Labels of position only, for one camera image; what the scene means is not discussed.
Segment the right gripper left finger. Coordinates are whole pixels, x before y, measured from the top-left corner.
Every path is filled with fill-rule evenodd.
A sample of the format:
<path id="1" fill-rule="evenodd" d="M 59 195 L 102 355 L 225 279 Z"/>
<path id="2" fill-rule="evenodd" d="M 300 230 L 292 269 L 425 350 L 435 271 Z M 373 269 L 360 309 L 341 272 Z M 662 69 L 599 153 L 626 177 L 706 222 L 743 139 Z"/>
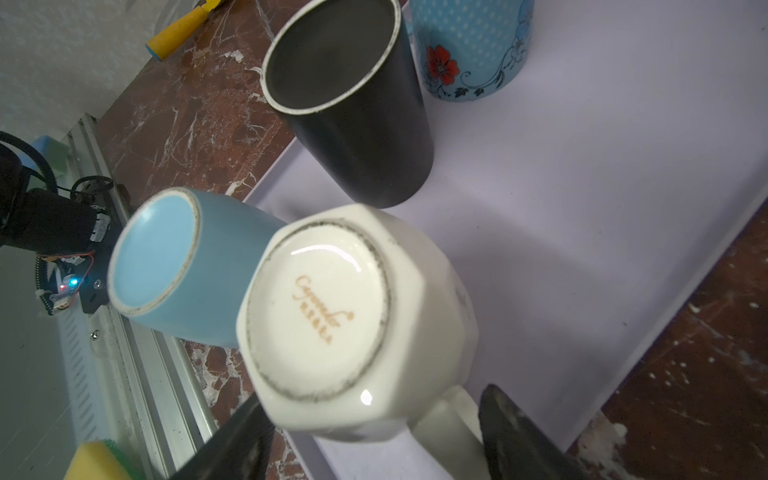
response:
<path id="1" fill-rule="evenodd" d="M 170 479 L 265 479 L 274 434 L 253 394 Z"/>

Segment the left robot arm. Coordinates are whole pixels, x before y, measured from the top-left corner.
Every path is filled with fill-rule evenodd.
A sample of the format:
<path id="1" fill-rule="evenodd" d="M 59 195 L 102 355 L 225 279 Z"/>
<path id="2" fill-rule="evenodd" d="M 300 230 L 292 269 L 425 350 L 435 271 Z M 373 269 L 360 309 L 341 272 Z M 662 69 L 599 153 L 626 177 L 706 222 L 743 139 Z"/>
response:
<path id="1" fill-rule="evenodd" d="M 59 194 L 49 163 L 33 146 L 1 133 L 1 244 L 43 256 L 86 254 L 99 213 Z"/>

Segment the blue dotted square mug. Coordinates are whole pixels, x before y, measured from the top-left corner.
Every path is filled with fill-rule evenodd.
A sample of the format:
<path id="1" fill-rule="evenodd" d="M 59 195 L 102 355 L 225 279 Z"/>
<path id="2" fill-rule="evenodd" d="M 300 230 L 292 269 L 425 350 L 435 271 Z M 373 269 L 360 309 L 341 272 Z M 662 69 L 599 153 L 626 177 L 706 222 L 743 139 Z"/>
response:
<path id="1" fill-rule="evenodd" d="M 510 83 L 528 58 L 534 0 L 422 0 L 408 6 L 421 80 L 437 99 L 485 98 Z"/>

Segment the white faceted mug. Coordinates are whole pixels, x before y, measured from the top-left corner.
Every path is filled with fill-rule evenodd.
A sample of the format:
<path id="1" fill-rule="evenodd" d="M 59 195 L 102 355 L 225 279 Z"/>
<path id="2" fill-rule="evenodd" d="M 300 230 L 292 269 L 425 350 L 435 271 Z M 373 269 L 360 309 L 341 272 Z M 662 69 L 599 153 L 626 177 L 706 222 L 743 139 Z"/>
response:
<path id="1" fill-rule="evenodd" d="M 470 296 L 422 231 L 364 204 L 279 229 L 237 319 L 238 344 L 279 428 L 349 443 L 402 430 L 456 479 L 485 479 Z"/>

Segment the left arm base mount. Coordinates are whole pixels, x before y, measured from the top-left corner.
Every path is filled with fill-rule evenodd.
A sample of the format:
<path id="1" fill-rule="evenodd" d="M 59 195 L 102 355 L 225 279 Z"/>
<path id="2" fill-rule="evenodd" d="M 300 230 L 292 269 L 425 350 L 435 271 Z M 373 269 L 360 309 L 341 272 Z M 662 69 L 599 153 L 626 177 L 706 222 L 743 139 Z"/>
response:
<path id="1" fill-rule="evenodd" d="M 111 219 L 110 224 L 102 241 L 95 244 L 93 265 L 85 275 L 78 293 L 82 311 L 87 315 L 94 314 L 101 306 L 109 303 L 108 267 L 125 224 L 124 216 L 113 204 L 107 206 L 106 214 Z"/>

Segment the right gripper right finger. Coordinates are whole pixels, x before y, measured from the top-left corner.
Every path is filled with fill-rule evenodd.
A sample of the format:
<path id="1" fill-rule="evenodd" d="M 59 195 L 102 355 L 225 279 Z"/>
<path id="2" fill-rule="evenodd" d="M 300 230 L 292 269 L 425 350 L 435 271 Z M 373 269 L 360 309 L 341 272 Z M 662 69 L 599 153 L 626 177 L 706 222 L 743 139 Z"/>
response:
<path id="1" fill-rule="evenodd" d="M 490 384 L 483 390 L 478 418 L 491 478 L 587 477 L 500 387 Z"/>

